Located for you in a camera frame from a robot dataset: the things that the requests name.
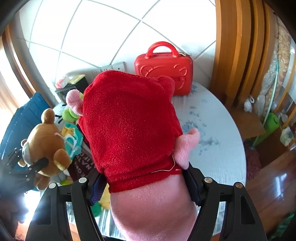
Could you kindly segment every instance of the green cylinder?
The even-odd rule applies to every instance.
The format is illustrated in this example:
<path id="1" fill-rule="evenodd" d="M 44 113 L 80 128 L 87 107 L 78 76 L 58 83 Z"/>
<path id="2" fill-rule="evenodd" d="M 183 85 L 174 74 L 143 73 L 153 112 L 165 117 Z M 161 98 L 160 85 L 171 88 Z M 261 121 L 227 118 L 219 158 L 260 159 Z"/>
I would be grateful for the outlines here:
<path id="1" fill-rule="evenodd" d="M 254 146 L 257 146 L 259 143 L 261 143 L 263 140 L 269 137 L 278 128 L 279 128 L 279 119 L 276 117 L 274 113 L 269 113 L 266 123 L 264 125 L 264 129 L 266 130 L 266 133 L 262 136 L 259 136 Z"/>

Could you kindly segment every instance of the blue basket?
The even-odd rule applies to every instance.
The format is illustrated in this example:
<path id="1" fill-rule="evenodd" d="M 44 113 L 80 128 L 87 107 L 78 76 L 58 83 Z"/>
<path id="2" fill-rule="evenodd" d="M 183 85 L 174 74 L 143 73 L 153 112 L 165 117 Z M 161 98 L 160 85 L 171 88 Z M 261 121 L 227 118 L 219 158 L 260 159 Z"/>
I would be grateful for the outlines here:
<path id="1" fill-rule="evenodd" d="M 1 159 L 15 148 L 21 148 L 21 141 L 27 139 L 33 128 L 41 123 L 41 115 L 49 105 L 42 95 L 36 92 L 21 108 L 17 109 L 12 117 L 0 144 Z M 24 170 L 26 167 L 16 166 L 15 170 Z"/>

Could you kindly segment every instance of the blue gripper pad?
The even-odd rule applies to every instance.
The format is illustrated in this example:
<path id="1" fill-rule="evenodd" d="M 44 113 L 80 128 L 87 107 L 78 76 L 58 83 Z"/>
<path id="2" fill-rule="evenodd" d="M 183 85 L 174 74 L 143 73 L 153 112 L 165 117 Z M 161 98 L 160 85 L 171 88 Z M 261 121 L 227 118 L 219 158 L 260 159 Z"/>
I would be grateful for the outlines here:
<path id="1" fill-rule="evenodd" d="M 92 196 L 90 199 L 91 205 L 95 205 L 96 202 L 101 200 L 105 187 L 107 185 L 107 179 L 103 175 L 99 175 L 97 180 L 92 186 Z"/>

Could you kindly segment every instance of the table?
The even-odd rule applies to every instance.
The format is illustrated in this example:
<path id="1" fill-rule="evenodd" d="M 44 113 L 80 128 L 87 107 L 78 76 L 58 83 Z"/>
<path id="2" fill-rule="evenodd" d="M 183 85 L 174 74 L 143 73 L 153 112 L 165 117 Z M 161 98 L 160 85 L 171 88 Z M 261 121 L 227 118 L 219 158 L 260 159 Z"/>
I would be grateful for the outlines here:
<path id="1" fill-rule="evenodd" d="M 193 82 L 188 96 L 174 96 L 172 103 L 182 130 L 197 128 L 201 140 L 189 156 L 193 167 L 216 182 L 246 183 L 246 158 L 242 139 L 229 112 L 206 88 Z M 225 203 L 221 202 L 213 235 L 220 233 Z"/>

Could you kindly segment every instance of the red handle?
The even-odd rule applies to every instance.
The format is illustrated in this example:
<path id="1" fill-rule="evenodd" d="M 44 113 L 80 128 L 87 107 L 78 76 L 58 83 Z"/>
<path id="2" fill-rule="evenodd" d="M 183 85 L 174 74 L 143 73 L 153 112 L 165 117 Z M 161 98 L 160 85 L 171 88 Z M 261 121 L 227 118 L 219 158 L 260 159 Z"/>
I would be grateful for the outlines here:
<path id="1" fill-rule="evenodd" d="M 172 54 L 173 54 L 174 58 L 179 58 L 180 57 L 180 54 L 178 53 L 178 51 L 176 50 L 176 48 L 172 44 L 170 44 L 168 42 L 160 41 L 160 42 L 156 42 L 156 43 L 152 44 L 149 47 L 145 58 L 152 58 L 153 57 L 153 51 L 157 47 L 160 47 L 160 46 L 168 47 L 172 51 Z"/>

